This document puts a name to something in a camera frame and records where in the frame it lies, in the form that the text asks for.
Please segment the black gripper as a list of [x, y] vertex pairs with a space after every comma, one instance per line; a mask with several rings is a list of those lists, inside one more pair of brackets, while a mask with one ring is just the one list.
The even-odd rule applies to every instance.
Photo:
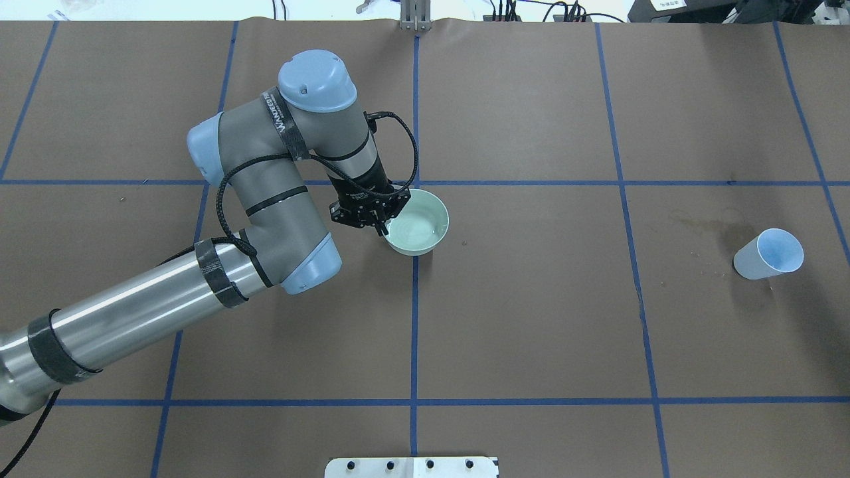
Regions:
[[355, 229], [374, 228], [379, 237], [388, 236], [389, 221], [397, 218], [412, 198], [412, 191], [393, 185], [388, 179], [366, 179], [362, 188], [331, 177], [338, 200], [329, 206], [333, 222]]

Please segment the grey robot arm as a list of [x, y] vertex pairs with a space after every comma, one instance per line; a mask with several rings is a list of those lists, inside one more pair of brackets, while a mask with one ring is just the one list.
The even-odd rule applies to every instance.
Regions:
[[280, 285], [297, 295], [333, 278], [342, 258], [298, 161], [324, 167], [338, 196], [333, 222], [386, 236], [412, 196], [412, 179], [388, 178], [374, 139], [377, 120], [389, 117], [361, 108], [342, 58], [307, 50], [258, 99], [192, 127], [187, 147], [216, 187], [222, 237], [3, 334], [2, 424], [259, 291]]

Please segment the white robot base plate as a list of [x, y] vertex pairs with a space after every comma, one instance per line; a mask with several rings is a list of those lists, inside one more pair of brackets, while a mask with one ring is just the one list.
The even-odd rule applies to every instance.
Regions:
[[499, 477], [496, 457], [340, 457], [325, 466], [325, 477]]

